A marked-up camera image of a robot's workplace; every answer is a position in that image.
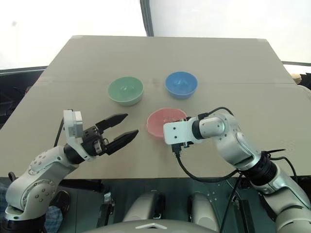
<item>pink bowl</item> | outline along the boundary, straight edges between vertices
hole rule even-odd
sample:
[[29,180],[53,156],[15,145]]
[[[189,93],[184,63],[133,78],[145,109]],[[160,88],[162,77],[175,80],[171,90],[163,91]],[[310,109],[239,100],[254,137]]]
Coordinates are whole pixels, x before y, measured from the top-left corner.
[[150,114],[147,119],[147,131],[156,139],[164,139],[163,125],[187,117],[184,111],[176,108],[161,108]]

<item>blue bowl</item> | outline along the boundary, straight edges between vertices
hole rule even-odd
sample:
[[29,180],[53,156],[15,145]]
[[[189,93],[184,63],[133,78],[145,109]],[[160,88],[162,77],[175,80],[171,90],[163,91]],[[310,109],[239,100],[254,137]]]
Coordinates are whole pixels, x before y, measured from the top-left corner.
[[188,99],[198,87],[198,81],[192,74],[179,71],[166,78],[165,87],[173,97]]

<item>beige tabletop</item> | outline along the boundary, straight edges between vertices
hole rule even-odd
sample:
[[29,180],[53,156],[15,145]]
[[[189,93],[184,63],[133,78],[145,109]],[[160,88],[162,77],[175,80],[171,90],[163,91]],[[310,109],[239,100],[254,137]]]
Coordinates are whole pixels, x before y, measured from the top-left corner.
[[[164,87],[175,71],[195,75],[199,85],[187,100],[172,98]],[[107,95],[116,78],[142,80],[142,101],[122,107]],[[139,129],[137,137],[113,155],[84,162],[68,178],[186,177],[163,141],[146,129],[159,108],[184,110],[188,116],[218,106],[230,108],[241,129],[259,150],[286,148],[298,175],[310,175],[310,101],[298,88],[266,40],[74,36],[26,94],[0,130],[0,176],[20,176],[39,153],[53,146],[64,109],[79,110],[84,128],[116,113],[129,116],[105,131],[112,140]],[[64,134],[59,145],[66,143]],[[211,140],[182,153],[197,176],[223,176],[233,170]],[[283,161],[277,163],[292,174]]]

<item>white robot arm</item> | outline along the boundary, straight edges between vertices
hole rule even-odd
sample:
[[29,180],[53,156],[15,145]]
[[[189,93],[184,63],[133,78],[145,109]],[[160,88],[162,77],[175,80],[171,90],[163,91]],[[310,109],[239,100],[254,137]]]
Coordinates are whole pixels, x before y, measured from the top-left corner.
[[83,161],[97,155],[111,155],[131,142],[138,130],[115,138],[103,138],[107,128],[119,124],[127,114],[113,115],[83,131],[80,112],[64,111],[65,146],[57,146],[38,155],[25,173],[13,181],[6,193],[8,207],[2,220],[3,232],[42,231],[45,213],[59,183]]
[[206,138],[211,138],[220,155],[262,193],[277,215],[278,233],[311,232],[308,196],[278,165],[247,141],[233,115],[212,114],[207,118],[199,115],[164,125],[164,139],[169,145],[188,147]]

